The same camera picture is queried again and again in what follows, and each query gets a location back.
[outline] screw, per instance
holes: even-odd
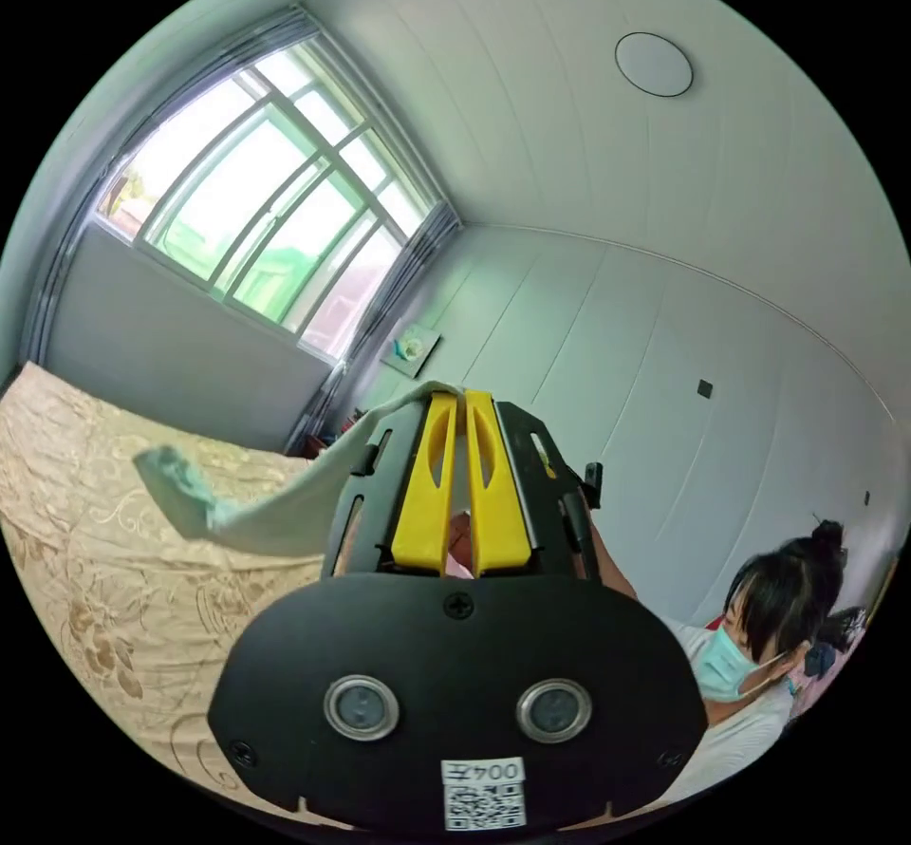
[[[670,769],[675,766],[679,766],[683,762],[683,754],[678,753],[676,750],[665,750],[658,757],[658,765],[662,769]]]
[[[454,591],[443,601],[443,611],[453,620],[464,620],[474,613],[474,601],[464,591]]]
[[[229,750],[232,760],[246,769],[252,769],[258,762],[256,751],[248,743],[233,741]]]

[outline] light blue cloth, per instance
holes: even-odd
[[[249,506],[217,498],[202,475],[173,446],[146,450],[135,456],[133,463],[149,495],[181,537],[214,541],[245,554],[321,554],[351,469],[361,460],[377,424],[403,405],[437,391],[464,399],[460,387],[435,381],[422,383],[398,399],[371,409],[288,487]]]

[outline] qr code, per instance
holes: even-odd
[[[446,785],[446,829],[450,832],[509,829],[525,825],[521,783]]]

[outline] ceiling light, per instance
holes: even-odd
[[[649,95],[673,98],[693,84],[693,68],[677,45],[647,31],[633,31],[617,42],[620,72]]]

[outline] window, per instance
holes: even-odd
[[[338,358],[433,197],[332,57],[318,37],[210,89],[96,212],[215,302]]]

